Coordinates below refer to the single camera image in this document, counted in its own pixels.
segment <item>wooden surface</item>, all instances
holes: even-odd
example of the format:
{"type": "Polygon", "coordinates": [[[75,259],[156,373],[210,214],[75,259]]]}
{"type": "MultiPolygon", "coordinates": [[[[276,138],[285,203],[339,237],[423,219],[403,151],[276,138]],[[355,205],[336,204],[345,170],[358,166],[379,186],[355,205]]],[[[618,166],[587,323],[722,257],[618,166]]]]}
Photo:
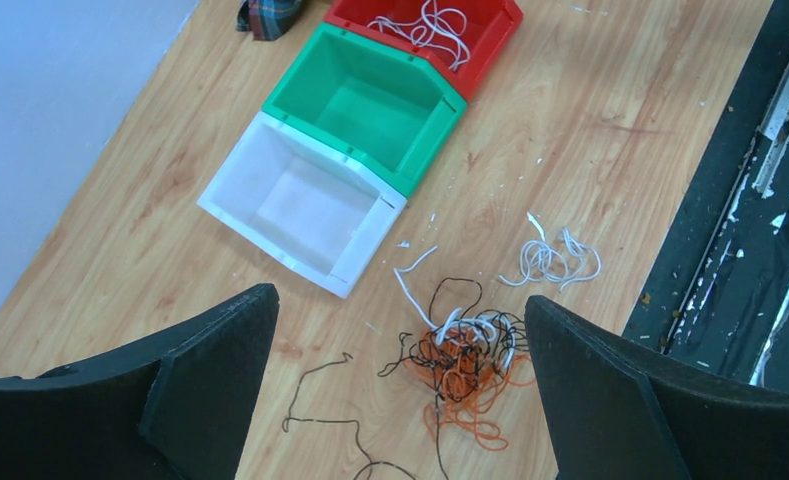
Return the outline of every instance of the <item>wooden surface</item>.
{"type": "MultiPolygon", "coordinates": [[[[237,2],[202,0],[0,312],[0,377],[112,349],[272,282],[279,324],[238,478],[345,479],[363,465],[349,425],[280,430],[301,372],[342,351],[355,361],[310,377],[295,413],[357,418],[375,458],[440,478],[420,420],[431,395],[402,372],[375,376],[397,356],[397,333],[421,329],[391,268],[437,244],[407,277],[423,304],[442,277],[466,276],[486,285],[486,308],[522,314],[546,294],[619,332],[721,112],[738,114],[726,100],[770,0],[520,4],[523,26],[342,301],[195,204],[325,6],[266,44],[233,30],[237,2]],[[596,246],[603,274],[561,294],[500,285],[535,235],[527,211],[596,246]]],[[[440,307],[465,300],[451,292],[440,307]]],[[[443,430],[451,478],[552,479],[537,388],[508,391],[491,416],[511,446],[488,453],[443,430]]]]}

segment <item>red plastic container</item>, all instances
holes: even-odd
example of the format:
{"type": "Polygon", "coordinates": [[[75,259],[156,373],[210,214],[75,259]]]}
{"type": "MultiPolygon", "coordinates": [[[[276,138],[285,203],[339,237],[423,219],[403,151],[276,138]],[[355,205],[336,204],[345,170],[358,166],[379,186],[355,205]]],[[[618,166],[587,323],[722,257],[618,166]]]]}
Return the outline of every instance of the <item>red plastic container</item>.
{"type": "MultiPolygon", "coordinates": [[[[380,32],[368,28],[377,16],[393,22],[409,23],[421,18],[421,7],[426,0],[336,0],[324,21],[337,27],[370,38],[376,42],[410,52],[426,59],[459,92],[470,101],[485,74],[500,55],[509,38],[521,24],[523,12],[513,0],[437,0],[439,11],[456,8],[468,19],[461,40],[470,50],[470,60],[455,72],[450,69],[453,56],[433,47],[416,47],[408,39],[389,29],[380,32]]],[[[436,36],[434,43],[455,50],[453,40],[436,36]]]]}

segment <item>white surface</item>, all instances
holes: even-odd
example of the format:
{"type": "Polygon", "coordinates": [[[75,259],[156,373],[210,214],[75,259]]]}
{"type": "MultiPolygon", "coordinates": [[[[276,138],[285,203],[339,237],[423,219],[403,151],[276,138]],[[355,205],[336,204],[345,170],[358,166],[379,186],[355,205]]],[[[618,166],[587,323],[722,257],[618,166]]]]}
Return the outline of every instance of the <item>white surface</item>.
{"type": "Polygon", "coordinates": [[[406,199],[361,163],[259,112],[198,203],[346,298],[406,199]]]}
{"type": "Polygon", "coordinates": [[[0,1],[0,306],[196,4],[0,1]]]}

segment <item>plaid sleeve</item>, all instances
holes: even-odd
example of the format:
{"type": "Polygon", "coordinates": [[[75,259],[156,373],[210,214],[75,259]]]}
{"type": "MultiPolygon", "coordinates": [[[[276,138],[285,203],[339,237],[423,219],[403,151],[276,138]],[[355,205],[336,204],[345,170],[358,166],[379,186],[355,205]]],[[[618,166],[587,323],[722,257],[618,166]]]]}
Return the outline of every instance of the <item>plaid sleeve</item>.
{"type": "Polygon", "coordinates": [[[236,30],[252,32],[254,40],[273,41],[300,18],[307,0],[244,0],[236,30]]]}

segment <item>green plastic container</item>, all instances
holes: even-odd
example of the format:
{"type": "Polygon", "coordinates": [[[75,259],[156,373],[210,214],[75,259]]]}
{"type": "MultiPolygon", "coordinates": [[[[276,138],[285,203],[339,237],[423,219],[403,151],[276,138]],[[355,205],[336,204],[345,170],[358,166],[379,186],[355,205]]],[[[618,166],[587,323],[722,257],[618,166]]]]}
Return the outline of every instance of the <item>green plastic container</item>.
{"type": "Polygon", "coordinates": [[[408,198],[466,106],[426,60],[324,23],[262,110],[408,198]]]}

